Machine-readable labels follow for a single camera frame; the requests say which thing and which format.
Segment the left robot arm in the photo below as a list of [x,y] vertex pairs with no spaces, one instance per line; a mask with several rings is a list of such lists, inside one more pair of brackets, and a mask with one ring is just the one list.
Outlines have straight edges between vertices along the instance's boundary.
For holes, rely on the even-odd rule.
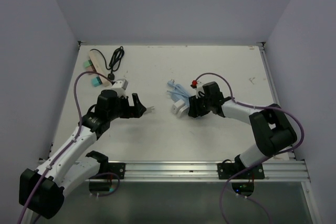
[[110,128],[113,120],[140,118],[146,112],[137,93],[132,94],[132,100],[133,105],[129,105],[127,96],[103,90],[63,146],[35,170],[23,171],[19,179],[19,203],[23,209],[18,222],[27,209],[52,218],[65,198],[87,179],[120,179],[110,170],[108,157],[99,152],[89,152],[80,163],[77,160]]

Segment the light blue power strip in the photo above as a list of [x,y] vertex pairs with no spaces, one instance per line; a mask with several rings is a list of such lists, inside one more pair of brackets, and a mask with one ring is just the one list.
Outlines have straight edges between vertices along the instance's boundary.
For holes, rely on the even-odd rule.
[[175,80],[173,79],[169,80],[167,85],[170,88],[167,92],[171,95],[171,99],[174,102],[182,100],[185,105],[190,105],[189,97],[191,97],[191,94],[182,85],[175,83]]

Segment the beige red power strip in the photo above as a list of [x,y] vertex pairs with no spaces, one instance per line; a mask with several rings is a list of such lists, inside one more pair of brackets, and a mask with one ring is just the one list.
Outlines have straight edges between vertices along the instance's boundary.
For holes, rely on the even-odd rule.
[[103,75],[100,76],[100,80],[102,81],[102,84],[106,87],[111,84],[111,82],[106,78],[105,72],[103,68],[101,67],[101,64],[99,63],[98,58],[96,57],[95,53],[93,51],[89,51],[89,58],[94,66],[94,69],[97,73]]

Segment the white USB charger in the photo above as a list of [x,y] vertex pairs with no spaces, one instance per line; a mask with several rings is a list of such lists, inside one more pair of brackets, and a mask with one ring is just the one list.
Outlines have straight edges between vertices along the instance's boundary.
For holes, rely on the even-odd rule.
[[185,102],[182,99],[176,101],[171,108],[173,114],[178,114],[179,110],[185,105]]

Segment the white folding-prong adapter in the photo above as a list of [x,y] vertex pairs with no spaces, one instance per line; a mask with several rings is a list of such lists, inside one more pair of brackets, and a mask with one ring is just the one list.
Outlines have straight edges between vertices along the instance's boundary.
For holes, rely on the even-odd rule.
[[147,107],[145,113],[152,113],[155,110],[154,106]]

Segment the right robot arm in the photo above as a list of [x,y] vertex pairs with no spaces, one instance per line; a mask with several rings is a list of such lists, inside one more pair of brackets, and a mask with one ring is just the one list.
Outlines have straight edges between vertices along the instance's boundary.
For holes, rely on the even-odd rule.
[[252,173],[253,164],[258,165],[296,142],[297,135],[277,104],[265,108],[241,105],[231,97],[224,97],[216,82],[202,84],[194,80],[191,87],[196,95],[189,97],[188,116],[198,118],[212,112],[251,126],[255,144],[237,155],[232,164],[222,162],[223,170],[230,175],[246,178]]

